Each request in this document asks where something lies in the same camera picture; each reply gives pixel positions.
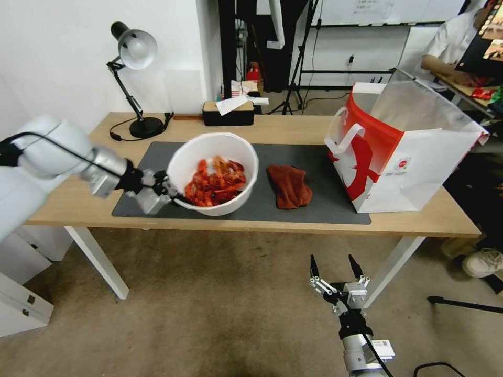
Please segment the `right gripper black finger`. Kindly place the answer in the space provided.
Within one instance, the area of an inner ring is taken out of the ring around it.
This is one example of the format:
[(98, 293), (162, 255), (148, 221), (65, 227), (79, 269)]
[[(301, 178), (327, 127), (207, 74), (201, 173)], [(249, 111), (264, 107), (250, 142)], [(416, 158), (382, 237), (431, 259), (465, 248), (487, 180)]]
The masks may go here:
[(340, 294), (338, 290), (331, 284), (327, 283), (324, 279), (320, 278), (318, 266), (313, 254), (310, 255), (310, 285), (311, 287), (320, 294), (323, 299), (332, 304), (336, 305), (340, 300)]
[(356, 279), (355, 282), (350, 282), (348, 283), (348, 288), (349, 289), (367, 289), (369, 283), (370, 283), (370, 278), (367, 276), (364, 276), (363, 271), (361, 266), (356, 262), (354, 257), (349, 254), (349, 263), (351, 266), (351, 269), (353, 271), (354, 277)]

